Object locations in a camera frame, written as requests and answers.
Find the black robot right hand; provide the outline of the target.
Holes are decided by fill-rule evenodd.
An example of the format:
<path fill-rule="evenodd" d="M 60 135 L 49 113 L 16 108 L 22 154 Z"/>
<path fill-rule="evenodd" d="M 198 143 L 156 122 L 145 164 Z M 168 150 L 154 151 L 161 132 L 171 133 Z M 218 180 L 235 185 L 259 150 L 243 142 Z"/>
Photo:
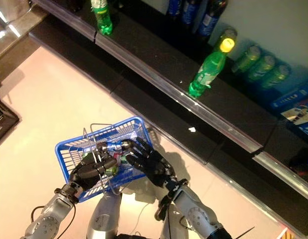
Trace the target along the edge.
<path fill-rule="evenodd" d="M 158 151 L 139 137 L 127 142 L 130 154 L 126 160 L 130 165 L 143 172 L 158 187 L 166 187 L 169 191 L 178 188 L 173 166 Z"/>

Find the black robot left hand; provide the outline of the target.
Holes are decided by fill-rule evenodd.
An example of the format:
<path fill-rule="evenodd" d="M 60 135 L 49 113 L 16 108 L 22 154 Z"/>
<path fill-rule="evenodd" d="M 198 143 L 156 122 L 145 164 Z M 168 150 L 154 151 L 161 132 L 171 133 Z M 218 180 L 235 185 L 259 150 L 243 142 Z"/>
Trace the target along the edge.
<path fill-rule="evenodd" d="M 116 166 L 117 160 L 108 152 L 93 150 L 89 152 L 72 170 L 69 178 L 70 184 L 76 184 L 87 191 L 93 188 L 106 173 Z"/>

